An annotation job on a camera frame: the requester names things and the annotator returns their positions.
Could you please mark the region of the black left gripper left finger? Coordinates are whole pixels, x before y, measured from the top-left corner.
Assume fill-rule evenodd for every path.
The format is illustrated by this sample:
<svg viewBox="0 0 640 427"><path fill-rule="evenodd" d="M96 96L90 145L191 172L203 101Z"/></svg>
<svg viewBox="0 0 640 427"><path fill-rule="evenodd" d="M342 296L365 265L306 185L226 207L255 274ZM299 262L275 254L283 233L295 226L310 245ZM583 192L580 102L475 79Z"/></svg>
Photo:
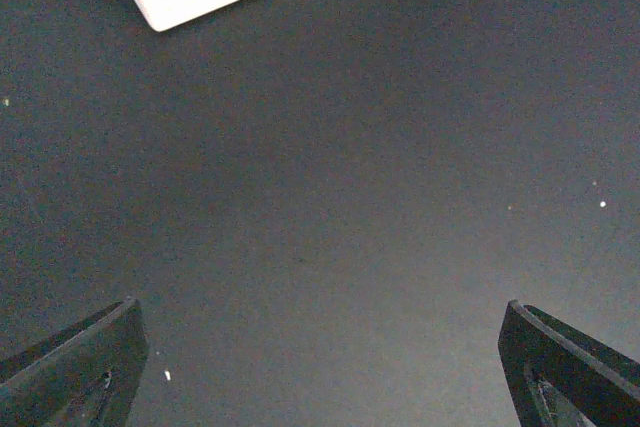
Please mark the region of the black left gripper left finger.
<svg viewBox="0 0 640 427"><path fill-rule="evenodd" d="M140 301L113 303L1 361L1 424L124 426L148 355Z"/></svg>

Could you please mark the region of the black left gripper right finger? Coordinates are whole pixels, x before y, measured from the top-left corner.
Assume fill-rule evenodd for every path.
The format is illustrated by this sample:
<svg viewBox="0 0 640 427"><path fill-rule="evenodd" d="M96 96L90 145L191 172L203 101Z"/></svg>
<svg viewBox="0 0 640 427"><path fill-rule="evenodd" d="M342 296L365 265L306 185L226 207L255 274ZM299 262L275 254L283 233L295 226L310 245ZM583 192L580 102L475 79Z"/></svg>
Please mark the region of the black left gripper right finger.
<svg viewBox="0 0 640 427"><path fill-rule="evenodd" d="M522 426L639 424L639 363L550 314L510 301L498 350Z"/></svg>

